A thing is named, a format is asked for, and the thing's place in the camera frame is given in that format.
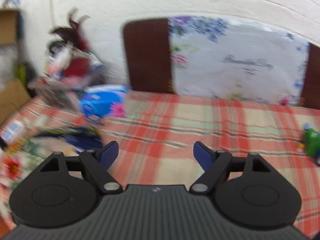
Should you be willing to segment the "brown cardboard box left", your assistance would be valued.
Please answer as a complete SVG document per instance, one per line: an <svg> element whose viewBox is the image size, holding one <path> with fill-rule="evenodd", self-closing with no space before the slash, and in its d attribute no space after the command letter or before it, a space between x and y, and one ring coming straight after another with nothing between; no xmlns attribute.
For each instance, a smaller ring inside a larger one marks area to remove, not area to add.
<svg viewBox="0 0 320 240"><path fill-rule="evenodd" d="M18 9L1 8L1 123L30 100L14 71L18 63L18 13Z"/></svg>

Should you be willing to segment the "pile of clothes and items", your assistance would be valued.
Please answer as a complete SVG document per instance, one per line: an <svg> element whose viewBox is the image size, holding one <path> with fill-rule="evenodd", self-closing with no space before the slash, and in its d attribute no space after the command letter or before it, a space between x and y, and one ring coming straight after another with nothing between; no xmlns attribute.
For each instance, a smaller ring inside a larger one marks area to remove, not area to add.
<svg viewBox="0 0 320 240"><path fill-rule="evenodd" d="M67 26L57 26L49 31L57 39L47 46L47 62L40 77L28 87L54 104L77 100L84 89L106 83L106 68L93 54L82 31L88 15L75 19L77 9L67 14Z"/></svg>

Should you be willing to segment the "blue floral plastic bag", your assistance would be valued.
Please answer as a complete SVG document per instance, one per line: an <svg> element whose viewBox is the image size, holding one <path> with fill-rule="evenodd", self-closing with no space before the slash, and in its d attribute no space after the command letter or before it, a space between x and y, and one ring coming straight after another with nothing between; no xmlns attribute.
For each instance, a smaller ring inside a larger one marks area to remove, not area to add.
<svg viewBox="0 0 320 240"><path fill-rule="evenodd" d="M125 101L129 86L96 85L87 87L80 98L80 110L91 121L105 117L125 117Z"/></svg>

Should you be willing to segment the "green small packet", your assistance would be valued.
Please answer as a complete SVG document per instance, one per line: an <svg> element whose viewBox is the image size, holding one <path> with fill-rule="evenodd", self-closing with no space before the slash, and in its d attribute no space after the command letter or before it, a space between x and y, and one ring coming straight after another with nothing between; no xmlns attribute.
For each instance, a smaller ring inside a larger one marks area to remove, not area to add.
<svg viewBox="0 0 320 240"><path fill-rule="evenodd" d="M311 157L316 166L319 167L319 148L320 135L315 129L311 128L308 123L303 125L302 137L298 143L297 149L299 152L304 152Z"/></svg>

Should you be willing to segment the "dark brown wooden headboard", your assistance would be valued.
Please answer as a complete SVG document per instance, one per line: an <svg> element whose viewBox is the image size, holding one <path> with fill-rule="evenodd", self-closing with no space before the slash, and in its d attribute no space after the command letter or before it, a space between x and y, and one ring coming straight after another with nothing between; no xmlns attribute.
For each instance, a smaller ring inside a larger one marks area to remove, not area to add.
<svg viewBox="0 0 320 240"><path fill-rule="evenodd" d="M174 93L167 18L131 21L124 25L127 70L133 90ZM299 106L319 109L319 46L309 44L306 77Z"/></svg>

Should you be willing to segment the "floral white pillow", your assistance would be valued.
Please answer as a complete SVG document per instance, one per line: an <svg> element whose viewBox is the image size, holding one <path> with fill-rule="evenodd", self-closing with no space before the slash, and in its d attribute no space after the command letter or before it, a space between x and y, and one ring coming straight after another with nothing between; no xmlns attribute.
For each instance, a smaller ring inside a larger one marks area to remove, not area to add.
<svg viewBox="0 0 320 240"><path fill-rule="evenodd" d="M179 95L296 105L309 42L270 25L240 19L168 19L173 89Z"/></svg>

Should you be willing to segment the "red plaid bed sheet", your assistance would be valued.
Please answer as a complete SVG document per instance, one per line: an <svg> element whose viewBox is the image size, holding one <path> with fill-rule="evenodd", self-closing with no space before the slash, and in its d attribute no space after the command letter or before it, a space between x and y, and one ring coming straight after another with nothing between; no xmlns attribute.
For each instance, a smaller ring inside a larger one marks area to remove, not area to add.
<svg viewBox="0 0 320 240"><path fill-rule="evenodd" d="M134 92L127 117L111 118L100 131L119 142L112 171L122 184L190 185L201 171L191 157L196 141L237 156L259 153L300 192L295 226L313 236L319 231L319 167L297 150L304 124L319 129L319 111Z"/></svg>

